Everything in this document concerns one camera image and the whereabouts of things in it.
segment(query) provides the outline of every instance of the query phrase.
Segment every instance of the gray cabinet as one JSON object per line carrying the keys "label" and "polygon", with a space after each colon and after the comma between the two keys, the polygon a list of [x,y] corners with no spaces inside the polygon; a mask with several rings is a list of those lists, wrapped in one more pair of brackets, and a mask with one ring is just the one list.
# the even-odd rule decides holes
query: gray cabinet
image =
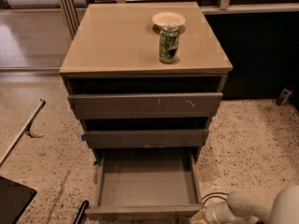
{"label": "gray cabinet", "polygon": [[195,162],[226,74],[63,78],[99,160],[89,219],[191,217],[202,208]]}

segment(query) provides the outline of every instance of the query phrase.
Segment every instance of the white bowl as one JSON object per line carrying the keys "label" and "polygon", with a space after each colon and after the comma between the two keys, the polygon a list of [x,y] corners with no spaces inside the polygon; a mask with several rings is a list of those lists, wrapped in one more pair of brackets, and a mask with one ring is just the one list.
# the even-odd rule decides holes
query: white bowl
{"label": "white bowl", "polygon": [[186,19],[183,15],[177,12],[166,11],[153,15],[151,21],[161,28],[168,23],[175,24],[176,26],[182,26],[185,24]]}

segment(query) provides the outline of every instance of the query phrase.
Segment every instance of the black object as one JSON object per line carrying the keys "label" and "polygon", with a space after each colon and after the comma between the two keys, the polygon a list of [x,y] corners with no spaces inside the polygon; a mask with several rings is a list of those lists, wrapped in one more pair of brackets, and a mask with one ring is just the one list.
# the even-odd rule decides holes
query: black object
{"label": "black object", "polygon": [[0,222],[17,223],[37,192],[0,176]]}
{"label": "black object", "polygon": [[284,105],[289,100],[291,95],[292,95],[292,89],[290,89],[290,88],[284,89],[282,91],[282,93],[280,94],[280,96],[277,98],[276,104],[278,106]]}
{"label": "black object", "polygon": [[7,0],[0,0],[0,8],[10,8]]}
{"label": "black object", "polygon": [[76,218],[75,218],[73,224],[80,224],[80,223],[81,223],[81,221],[82,221],[82,219],[83,219],[83,217],[84,217],[84,211],[85,211],[85,209],[88,207],[89,204],[90,204],[90,203],[89,203],[87,200],[85,200],[85,201],[82,203],[81,207],[80,207],[79,210],[78,210],[78,213],[77,213],[77,215],[76,215]]}

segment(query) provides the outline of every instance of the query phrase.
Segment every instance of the drawer cabinet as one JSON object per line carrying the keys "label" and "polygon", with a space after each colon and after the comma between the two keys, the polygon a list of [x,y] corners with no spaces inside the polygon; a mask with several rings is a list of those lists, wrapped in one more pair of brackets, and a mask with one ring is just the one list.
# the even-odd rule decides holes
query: drawer cabinet
{"label": "drawer cabinet", "polygon": [[[185,17],[178,59],[159,61],[159,12]],[[195,163],[219,108],[223,49],[196,3],[89,5],[64,60],[68,101],[98,161],[89,219],[191,217]]]}
{"label": "drawer cabinet", "polygon": [[191,217],[195,162],[226,74],[65,76],[68,101],[99,160],[89,219]]}

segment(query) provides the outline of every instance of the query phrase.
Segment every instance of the black cable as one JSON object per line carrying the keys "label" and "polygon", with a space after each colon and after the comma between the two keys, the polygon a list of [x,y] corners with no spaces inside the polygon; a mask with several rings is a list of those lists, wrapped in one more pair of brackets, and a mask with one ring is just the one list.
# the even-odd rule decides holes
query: black cable
{"label": "black cable", "polygon": [[221,197],[221,196],[210,196],[210,197],[208,197],[208,198],[204,201],[203,205],[205,205],[206,202],[207,202],[209,199],[212,199],[212,198],[219,198],[219,199],[223,199],[224,201],[226,201],[226,199],[223,198],[223,197]]}
{"label": "black cable", "polygon": [[210,195],[214,195],[214,194],[220,194],[220,195],[226,195],[226,196],[228,196],[228,194],[225,193],[225,192],[211,192],[211,193],[208,193],[205,197],[203,197],[203,200],[204,200],[206,197],[208,197],[208,196],[210,196]]}
{"label": "black cable", "polygon": [[76,215],[76,218],[73,222],[73,224],[80,224],[82,222],[82,219],[84,218],[84,215],[85,215],[85,209],[88,208],[89,206],[89,202],[87,200],[85,200],[81,207],[79,208],[78,212],[77,212],[77,215]]}

